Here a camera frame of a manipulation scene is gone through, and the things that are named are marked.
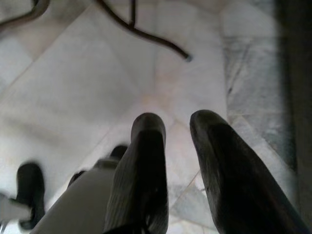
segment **marble floor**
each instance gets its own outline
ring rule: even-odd
[[[1,1],[0,20],[29,7],[22,2]],[[127,1],[113,7],[128,18]],[[0,190],[15,196],[17,168],[36,160],[48,209],[75,171],[129,143],[136,116],[154,112],[167,130],[168,233],[215,234],[188,124],[210,109],[299,209],[279,11],[273,0],[139,1],[138,27],[182,45],[194,57],[186,63],[89,0],[52,0],[38,20],[0,34]],[[16,234],[16,223],[5,233]]]

